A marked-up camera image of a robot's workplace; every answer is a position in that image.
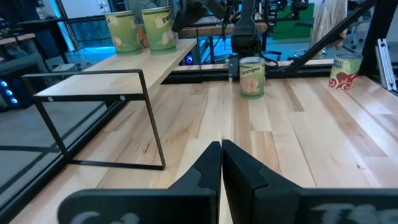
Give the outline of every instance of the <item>green can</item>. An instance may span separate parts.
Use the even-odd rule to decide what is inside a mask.
[[[126,57],[142,52],[132,11],[115,12],[105,15],[105,18],[118,56]]]
[[[264,96],[266,61],[260,57],[246,57],[239,61],[241,96],[258,99]]]
[[[171,7],[143,9],[142,17],[152,55],[164,55],[177,51],[172,32]]]

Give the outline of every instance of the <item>can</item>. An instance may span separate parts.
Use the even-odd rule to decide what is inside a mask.
[[[107,14],[105,18],[118,56],[126,57],[142,52],[132,11]]]
[[[172,32],[171,7],[143,9],[142,17],[152,55],[164,55],[177,51]]]
[[[246,57],[239,61],[240,95],[246,99],[264,96],[266,60],[260,57]]]
[[[329,86],[338,90],[349,90],[354,86],[355,78],[362,62],[359,54],[337,54],[330,71]]]

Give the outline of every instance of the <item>blue light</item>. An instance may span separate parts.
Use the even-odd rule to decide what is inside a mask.
[[[192,55],[187,55],[187,56],[185,57],[185,63],[186,63],[187,65],[192,65],[192,62],[193,62]]]

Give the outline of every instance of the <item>black metal frame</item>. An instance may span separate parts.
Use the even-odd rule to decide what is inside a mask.
[[[105,167],[119,167],[119,168],[131,168],[131,169],[149,169],[149,170],[164,170],[166,162],[164,159],[164,153],[162,145],[160,143],[160,137],[157,131],[156,122],[154,114],[152,111],[152,106],[150,104],[149,95],[145,83],[144,72],[141,69],[131,69],[131,70],[107,70],[107,71],[92,71],[92,72],[57,72],[57,73],[43,73],[43,74],[32,74],[25,75],[23,78],[33,78],[33,77],[52,77],[52,76],[70,76],[70,75],[99,75],[99,74],[115,74],[115,73],[137,73],[139,75],[142,93],[127,93],[127,94],[103,94],[103,95],[66,95],[66,96],[39,96],[33,95],[33,101],[44,120],[47,128],[49,129],[51,135],[53,136],[57,146],[59,147],[64,158],[69,164],[79,164],[88,166],[105,166]],[[61,136],[59,135],[57,129],[55,128],[49,114],[46,112],[43,102],[63,102],[63,101],[106,101],[106,102],[117,102],[117,101],[145,101],[150,123],[154,131],[155,141],[158,148],[160,161],[162,165],[147,165],[147,164],[128,164],[122,162],[102,162],[102,161],[83,161],[73,159],[73,156],[68,152],[67,147],[64,145]]]

